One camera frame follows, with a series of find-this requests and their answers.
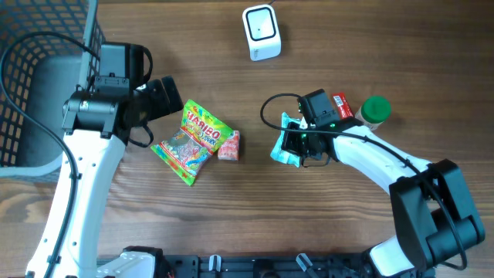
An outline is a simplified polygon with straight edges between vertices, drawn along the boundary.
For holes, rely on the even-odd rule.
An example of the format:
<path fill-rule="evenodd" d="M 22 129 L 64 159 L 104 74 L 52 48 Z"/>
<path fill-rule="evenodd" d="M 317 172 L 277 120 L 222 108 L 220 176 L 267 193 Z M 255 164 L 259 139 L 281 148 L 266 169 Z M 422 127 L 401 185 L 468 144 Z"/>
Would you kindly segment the red tissue pack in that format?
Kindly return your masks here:
<path fill-rule="evenodd" d="M 234 131 L 218 150 L 219 160 L 237 161 L 239 159 L 240 132 Z"/>

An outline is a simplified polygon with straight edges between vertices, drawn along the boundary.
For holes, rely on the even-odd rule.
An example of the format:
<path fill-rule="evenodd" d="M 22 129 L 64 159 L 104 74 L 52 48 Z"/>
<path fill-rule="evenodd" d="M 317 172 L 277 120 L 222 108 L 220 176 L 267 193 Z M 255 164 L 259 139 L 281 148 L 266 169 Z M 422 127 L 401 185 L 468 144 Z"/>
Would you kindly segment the white barcode scanner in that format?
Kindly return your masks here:
<path fill-rule="evenodd" d="M 251 61 L 271 59 L 281 53 L 279 26 L 271 5 L 256 5 L 245 9 L 242 21 Z"/>

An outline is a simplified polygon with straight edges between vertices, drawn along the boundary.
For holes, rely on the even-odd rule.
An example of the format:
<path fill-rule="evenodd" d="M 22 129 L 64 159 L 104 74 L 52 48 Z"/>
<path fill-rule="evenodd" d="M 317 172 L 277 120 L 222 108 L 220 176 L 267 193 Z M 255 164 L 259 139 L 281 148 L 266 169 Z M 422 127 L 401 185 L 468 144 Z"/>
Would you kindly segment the green lid seasoning jar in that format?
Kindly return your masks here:
<path fill-rule="evenodd" d="M 355 118 L 371 131 L 375 131 L 390 115 L 391 104 L 389 101 L 381 96 L 372 96 L 355 113 Z"/>

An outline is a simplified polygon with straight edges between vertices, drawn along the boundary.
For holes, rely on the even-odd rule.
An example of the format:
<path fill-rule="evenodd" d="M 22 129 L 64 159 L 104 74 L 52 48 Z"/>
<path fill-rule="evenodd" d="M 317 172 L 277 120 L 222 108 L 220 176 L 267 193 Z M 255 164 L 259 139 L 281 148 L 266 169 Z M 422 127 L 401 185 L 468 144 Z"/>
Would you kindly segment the green Haribo candy bag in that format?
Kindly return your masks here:
<path fill-rule="evenodd" d="M 192 186 L 205 162 L 233 132 L 204 107 L 188 100 L 184 105 L 178 132 L 152 145 L 151 150 L 188 186 Z"/>

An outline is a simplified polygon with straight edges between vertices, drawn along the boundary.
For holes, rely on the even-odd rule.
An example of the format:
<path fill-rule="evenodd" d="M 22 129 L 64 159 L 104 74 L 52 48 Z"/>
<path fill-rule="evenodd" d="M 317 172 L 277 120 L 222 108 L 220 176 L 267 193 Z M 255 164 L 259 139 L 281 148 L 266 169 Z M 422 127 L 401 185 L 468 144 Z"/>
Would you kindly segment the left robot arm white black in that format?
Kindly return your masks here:
<path fill-rule="evenodd" d="M 27 277 L 94 277 L 100 228 L 113 176 L 135 127 L 184 104 L 171 76 L 152 80 L 148 48 L 101 46 L 100 70 L 63 106 L 62 167 Z"/>

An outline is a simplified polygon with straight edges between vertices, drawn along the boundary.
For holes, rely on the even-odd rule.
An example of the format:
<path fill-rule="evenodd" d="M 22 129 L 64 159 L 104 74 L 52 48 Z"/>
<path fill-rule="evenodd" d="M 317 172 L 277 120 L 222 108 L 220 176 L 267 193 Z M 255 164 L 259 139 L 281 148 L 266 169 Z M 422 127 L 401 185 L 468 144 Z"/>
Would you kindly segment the grey plastic mesh basket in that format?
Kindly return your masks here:
<path fill-rule="evenodd" d="M 1 176 L 55 181 L 62 164 L 59 145 L 17 111 L 63 136 L 63 104 L 99 72 L 95 54 L 104 41 L 97 0 L 3 1 L 1 50 L 5 88 L 1 102 Z"/>

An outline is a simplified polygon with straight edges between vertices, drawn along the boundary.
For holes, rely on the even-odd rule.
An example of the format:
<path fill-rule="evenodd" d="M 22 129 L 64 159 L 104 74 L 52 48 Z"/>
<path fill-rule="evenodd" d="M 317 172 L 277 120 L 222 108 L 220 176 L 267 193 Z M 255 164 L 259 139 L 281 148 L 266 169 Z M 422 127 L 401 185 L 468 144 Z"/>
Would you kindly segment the teal snack packet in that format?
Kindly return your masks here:
<path fill-rule="evenodd" d="M 287 128 L 289 124 L 294 123 L 299 126 L 300 119 L 290 117 L 286 112 L 282 113 L 281 116 L 281 127 Z M 271 153 L 270 157 L 274 161 L 278 161 L 282 164 L 291 164 L 297 168 L 300 167 L 300 157 L 297 154 L 291 154 L 288 151 L 282 149 L 282 143 L 285 132 L 281 131 Z"/>

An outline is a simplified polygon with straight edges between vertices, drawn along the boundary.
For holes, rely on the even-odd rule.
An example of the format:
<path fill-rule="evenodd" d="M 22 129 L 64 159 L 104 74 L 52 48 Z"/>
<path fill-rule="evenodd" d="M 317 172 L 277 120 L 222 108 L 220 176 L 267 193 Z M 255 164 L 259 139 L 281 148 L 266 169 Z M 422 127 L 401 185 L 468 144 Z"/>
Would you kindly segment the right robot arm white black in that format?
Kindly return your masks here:
<path fill-rule="evenodd" d="M 297 98 L 300 119 L 282 115 L 272 157 L 300 167 L 306 159 L 338 161 L 357 169 L 389 195 L 395 236 L 372 247 L 370 266 L 381 277 L 424 273 L 448 265 L 483 242 L 485 227 L 460 167 L 432 163 L 377 137 L 355 117 L 340 117 L 326 92 Z"/>

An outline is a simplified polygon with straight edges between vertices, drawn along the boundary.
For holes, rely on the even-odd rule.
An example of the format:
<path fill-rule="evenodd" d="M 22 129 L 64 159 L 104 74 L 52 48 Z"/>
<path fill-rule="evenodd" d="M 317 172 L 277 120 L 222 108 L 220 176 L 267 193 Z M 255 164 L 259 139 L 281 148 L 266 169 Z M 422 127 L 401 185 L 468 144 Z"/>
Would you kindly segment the red stick sachet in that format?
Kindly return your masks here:
<path fill-rule="evenodd" d="M 334 93 L 332 95 L 332 98 L 333 102 L 336 104 L 337 112 L 340 115 L 341 119 L 354 117 L 354 113 L 351 110 L 349 103 L 347 102 L 345 93 Z"/>

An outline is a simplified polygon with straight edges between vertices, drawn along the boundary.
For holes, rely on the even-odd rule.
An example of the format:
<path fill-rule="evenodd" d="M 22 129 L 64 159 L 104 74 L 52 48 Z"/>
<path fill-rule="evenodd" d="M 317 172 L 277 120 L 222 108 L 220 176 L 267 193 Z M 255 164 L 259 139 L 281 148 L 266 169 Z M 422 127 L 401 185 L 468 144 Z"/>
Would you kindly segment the black mounting rail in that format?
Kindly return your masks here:
<path fill-rule="evenodd" d="M 379 277 L 362 253 L 327 256 L 159 256 L 147 262 L 135 252 L 97 261 L 98 277 Z"/>

